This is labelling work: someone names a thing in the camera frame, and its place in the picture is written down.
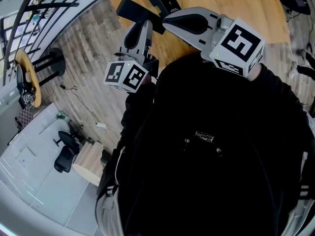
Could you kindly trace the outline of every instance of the black jacket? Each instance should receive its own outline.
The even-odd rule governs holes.
[[[125,235],[280,235],[314,137],[290,86],[203,63],[168,65],[126,99],[122,137],[98,190],[114,181]]]

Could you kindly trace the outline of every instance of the white cable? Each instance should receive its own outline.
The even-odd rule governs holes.
[[[114,128],[108,126],[107,124],[106,124],[106,127],[110,128],[110,129],[112,129],[112,130],[114,130],[114,131],[120,131],[120,132],[121,132],[121,130],[119,130],[119,129],[114,129]]]
[[[292,24],[293,24],[293,29],[292,29],[292,31],[294,31],[294,19],[293,19],[293,11],[292,11]]]
[[[123,148],[121,151],[120,151],[120,155],[118,157],[118,161],[117,161],[117,164],[116,164],[116,168],[115,168],[115,180],[116,180],[116,183],[118,184],[118,180],[117,180],[117,168],[118,168],[118,164],[119,164],[119,160],[120,160],[120,157],[122,156],[123,152],[124,152],[124,149]]]
[[[295,63],[297,63],[296,60],[295,60],[295,58],[293,57],[293,52],[292,52],[292,49],[291,49],[291,46],[290,46],[289,42],[287,42],[287,45],[288,45],[288,47],[289,47],[289,49],[290,49],[290,51],[291,51],[292,59],[295,61]]]

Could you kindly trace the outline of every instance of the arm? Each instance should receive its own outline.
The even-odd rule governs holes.
[[[315,140],[309,128],[308,117],[299,99],[292,92],[291,87],[283,83],[278,76],[268,70],[263,64],[256,64],[247,79],[251,81],[257,97],[263,102],[272,102],[281,111],[284,118],[292,123],[297,134],[296,139],[304,151],[315,151]]]
[[[126,99],[126,111],[123,115],[121,139],[117,144],[117,149],[130,144],[137,134],[144,119],[153,106],[155,94],[155,84],[149,83],[141,85],[136,93],[131,93]]]
[[[102,197],[108,186],[115,182],[115,170],[121,150],[129,145],[137,134],[144,119],[153,105],[156,85],[153,83],[141,85],[136,93],[131,93],[126,99],[126,111],[123,115],[121,139],[113,150],[110,161],[106,164],[97,190],[97,199]]]

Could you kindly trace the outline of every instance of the wooden floor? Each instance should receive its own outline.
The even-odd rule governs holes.
[[[315,0],[309,0],[309,5],[315,18]],[[303,64],[302,58],[296,52],[307,46],[312,24],[311,16],[302,14],[289,21],[293,56],[289,44],[281,43],[267,44],[263,57],[263,63],[283,82],[292,86],[306,109],[310,108],[315,96],[313,80],[304,75],[298,75],[291,80],[287,73],[293,60]],[[63,84],[67,88],[76,85],[78,90],[73,92],[93,112],[96,121],[121,129],[120,120],[125,110],[127,93],[104,85],[103,77],[107,62],[114,60],[112,54],[117,52],[123,32],[110,0],[100,0],[85,11],[52,44],[52,47],[62,49],[67,69],[63,77],[42,87],[43,99],[53,92],[54,85]],[[315,42],[315,29],[311,34],[311,42]],[[47,71],[42,71],[39,77],[47,74]],[[90,112],[71,91],[55,87],[49,100],[68,114],[74,123],[83,124],[83,133],[87,137],[99,141],[110,152],[115,148],[120,138],[119,132],[96,127]]]

